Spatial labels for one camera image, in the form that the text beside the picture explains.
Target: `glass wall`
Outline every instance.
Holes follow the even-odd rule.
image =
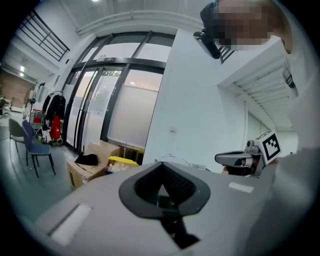
[[[113,110],[108,139],[145,148],[162,76],[129,71]]]
[[[70,111],[70,115],[67,123],[68,129],[66,134],[66,142],[69,143],[70,145],[77,143],[79,114],[80,114],[80,110],[84,106],[83,98],[87,96],[88,89],[91,86],[96,74],[97,74],[96,71],[85,72],[76,90],[76,94],[73,99],[73,103],[72,103],[72,107],[71,107],[71,111]]]
[[[173,42],[174,36],[152,31],[97,38],[64,86],[70,101],[63,126],[66,145],[85,152],[91,141],[101,139],[144,149]]]
[[[85,152],[90,142],[100,139],[108,103],[121,71],[105,70],[93,91],[83,128],[82,150]]]

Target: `wooden wall panel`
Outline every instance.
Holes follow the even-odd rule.
[[[23,108],[26,94],[34,90],[35,85],[17,76],[0,70],[0,96],[12,101],[12,106]]]

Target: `floor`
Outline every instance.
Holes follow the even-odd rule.
[[[26,165],[26,149],[22,143],[9,139],[9,128],[0,126],[0,179],[7,196],[17,215],[22,215],[34,222],[50,206],[70,194],[66,159],[75,154],[67,147],[51,147],[56,175],[50,165],[48,156],[38,156],[40,167],[37,167],[37,178],[32,158],[28,156]]]

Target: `gray chair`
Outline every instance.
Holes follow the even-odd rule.
[[[15,142],[16,151],[19,154],[17,142],[20,142],[23,144],[25,143],[24,131],[22,130],[22,127],[20,126],[20,124],[12,118],[9,118],[9,133],[10,133],[9,145],[11,144],[10,143],[11,140],[13,140]]]

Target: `red bag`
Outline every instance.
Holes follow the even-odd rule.
[[[50,136],[53,140],[57,140],[57,139],[60,139],[60,135],[61,135],[60,118],[56,115],[51,125]]]

